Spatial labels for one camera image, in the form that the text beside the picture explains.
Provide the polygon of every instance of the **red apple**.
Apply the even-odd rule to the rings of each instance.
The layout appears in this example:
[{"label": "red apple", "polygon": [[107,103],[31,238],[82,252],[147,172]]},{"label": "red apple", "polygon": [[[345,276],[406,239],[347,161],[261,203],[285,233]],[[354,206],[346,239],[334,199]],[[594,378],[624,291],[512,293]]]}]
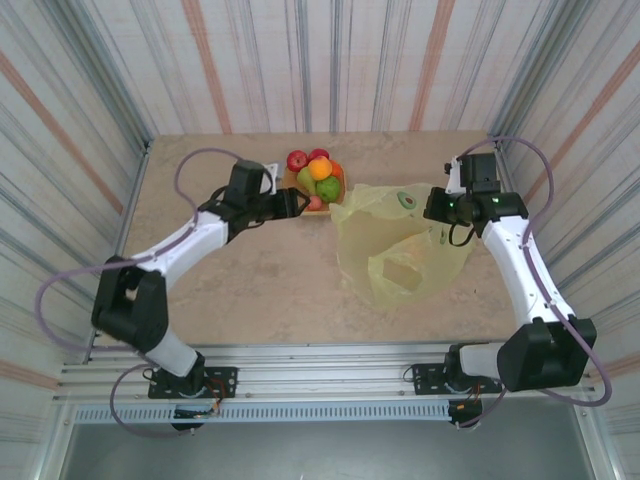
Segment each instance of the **red apple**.
[{"label": "red apple", "polygon": [[329,157],[329,152],[327,152],[324,148],[315,148],[310,154],[309,154],[309,161],[313,160],[314,158],[317,157],[327,157],[327,158],[331,158]]},{"label": "red apple", "polygon": [[287,157],[287,168],[294,173],[298,173],[309,163],[307,154],[302,150],[294,150]]}]

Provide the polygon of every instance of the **marble table surface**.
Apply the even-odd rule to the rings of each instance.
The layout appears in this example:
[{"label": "marble table surface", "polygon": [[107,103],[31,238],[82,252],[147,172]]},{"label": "marble table surface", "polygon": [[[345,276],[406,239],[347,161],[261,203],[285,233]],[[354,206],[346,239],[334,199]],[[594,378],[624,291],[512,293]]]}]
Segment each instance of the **marble table surface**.
[{"label": "marble table surface", "polygon": [[[127,255],[146,250],[189,219],[173,192],[176,165],[216,146],[262,163],[316,147],[342,162],[351,186],[445,185],[443,163],[483,132],[314,133],[160,136],[142,183]],[[197,204],[226,184],[232,161],[201,154],[182,187]],[[337,231],[329,217],[267,222],[244,232],[178,280],[169,293],[171,324],[193,344],[456,341],[507,338],[512,306],[491,255],[476,241],[462,273],[444,291],[393,311],[377,311],[341,286]]]}]

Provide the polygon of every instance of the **striped wall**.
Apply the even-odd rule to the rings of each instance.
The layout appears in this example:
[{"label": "striped wall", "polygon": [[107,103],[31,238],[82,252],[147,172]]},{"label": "striped wall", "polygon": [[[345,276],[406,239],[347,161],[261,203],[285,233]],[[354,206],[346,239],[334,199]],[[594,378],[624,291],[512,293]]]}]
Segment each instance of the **striped wall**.
[{"label": "striped wall", "polygon": [[[0,478],[24,478],[66,361],[33,319],[51,274],[113,252],[140,147],[116,124],[45,1],[0,2]],[[87,344],[95,278],[45,297],[58,334]]]},{"label": "striped wall", "polygon": [[[555,207],[537,241],[563,294],[595,321],[614,378],[605,407],[627,478],[640,478],[640,2],[587,6],[531,107],[509,133],[551,159]],[[547,187],[540,162],[507,150],[531,210]]]},{"label": "striped wall", "polygon": [[70,0],[152,135],[487,130],[560,0]]}]

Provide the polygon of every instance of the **metal floor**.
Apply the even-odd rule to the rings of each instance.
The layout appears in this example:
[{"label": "metal floor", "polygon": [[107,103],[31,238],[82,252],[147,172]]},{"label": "metal floor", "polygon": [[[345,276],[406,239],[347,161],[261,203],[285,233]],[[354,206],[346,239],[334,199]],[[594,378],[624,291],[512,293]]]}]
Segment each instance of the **metal floor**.
[{"label": "metal floor", "polygon": [[78,425],[69,480],[593,479],[573,409],[506,399],[475,431],[445,422],[205,425],[153,440],[116,425]]}]

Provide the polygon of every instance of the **green apple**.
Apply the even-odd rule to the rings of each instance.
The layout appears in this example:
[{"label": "green apple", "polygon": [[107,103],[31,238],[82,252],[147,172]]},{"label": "green apple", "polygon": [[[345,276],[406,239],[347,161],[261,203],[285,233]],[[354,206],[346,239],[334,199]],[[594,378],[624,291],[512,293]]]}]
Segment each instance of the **green apple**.
[{"label": "green apple", "polygon": [[342,190],[340,180],[336,177],[327,177],[316,184],[318,196],[324,203],[335,202],[340,196],[340,190]]}]

